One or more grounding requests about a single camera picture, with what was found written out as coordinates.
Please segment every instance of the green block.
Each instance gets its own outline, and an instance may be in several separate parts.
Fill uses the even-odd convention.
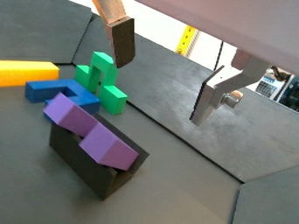
[[[88,90],[97,91],[99,77],[104,74],[101,85],[115,85],[117,79],[117,69],[113,65],[113,59],[103,52],[93,52],[89,64],[89,83]]]
[[[88,88],[88,85],[89,85],[89,67],[88,66],[77,66],[76,67],[75,81],[84,88]]]
[[[101,74],[101,71],[99,70],[97,67],[95,67],[92,64],[89,66],[89,81],[88,81],[88,91],[89,92],[96,92],[99,88],[99,76]]]
[[[113,59],[103,52],[93,52],[91,65],[96,67],[101,73],[107,74],[109,67],[113,67]]]
[[[117,80],[117,68],[112,66],[108,69],[108,72],[104,74],[100,85],[115,86],[116,80]]]
[[[127,104],[127,95],[115,87],[104,86],[97,95],[103,108],[111,115],[120,114]]]

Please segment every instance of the black block holder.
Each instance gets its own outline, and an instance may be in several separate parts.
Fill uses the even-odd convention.
[[[108,195],[133,177],[150,154],[101,115],[96,114],[95,117],[125,142],[125,144],[139,153],[128,171],[121,171],[99,164],[80,148],[79,144],[81,138],[55,123],[51,126],[49,145],[63,158],[64,162],[69,165],[71,169],[77,173],[95,194],[104,200]]]

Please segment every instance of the gray table surface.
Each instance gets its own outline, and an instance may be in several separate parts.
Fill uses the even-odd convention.
[[[235,109],[220,107],[206,123],[191,121],[194,103],[211,70],[135,35],[136,56],[116,85],[129,102],[238,179],[252,179],[299,165],[299,116],[247,89]],[[73,64],[89,64],[93,51],[109,53],[103,23],[88,25]]]
[[[239,190],[234,224],[299,221],[299,166],[246,183]]]
[[[231,223],[239,182],[128,105],[123,115],[100,114],[151,155],[100,201],[48,146],[43,103],[27,101],[24,87],[0,88],[0,99],[0,223]]]

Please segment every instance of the black block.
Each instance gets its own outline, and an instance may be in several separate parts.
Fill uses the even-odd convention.
[[[120,171],[97,164],[79,146],[81,140],[80,137],[56,124],[51,126],[51,147],[59,153],[60,157],[77,173],[95,194],[104,199],[132,178],[148,157],[148,153],[100,115],[96,115],[96,118],[139,153],[139,157],[128,171]]]
[[[0,60],[71,63],[91,16],[67,0],[3,0]]]

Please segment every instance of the toy block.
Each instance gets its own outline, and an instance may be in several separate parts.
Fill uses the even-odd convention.
[[[75,81],[87,88],[89,85],[89,67],[88,66],[77,66],[75,73]]]
[[[111,115],[120,114],[124,111],[127,95],[115,86],[103,87],[97,98],[101,101],[103,108]]]
[[[57,80],[60,69],[51,62],[0,61],[0,87],[24,86],[27,81]]]
[[[43,112],[57,125],[81,137],[99,123],[63,93],[56,95]]]
[[[108,195],[111,195],[111,193],[133,177],[148,157],[148,153],[101,115],[96,114],[95,117],[139,154],[127,171],[120,171],[119,169],[113,169],[99,164],[80,148],[79,144],[81,139],[55,123],[51,126],[49,145],[60,155],[64,162],[69,165],[71,169],[77,173],[95,194],[104,200]]]
[[[63,93],[89,113],[99,111],[99,98],[75,80],[31,81],[24,95],[29,102],[48,104],[57,93]]]
[[[101,106],[112,115],[124,111],[127,104],[127,95],[115,87],[117,79],[117,68],[113,65],[112,58],[103,52],[93,52],[89,68],[77,66],[75,80],[91,91],[96,92],[101,100]]]
[[[100,123],[92,128],[79,146],[99,164],[124,171],[137,157],[137,153]]]

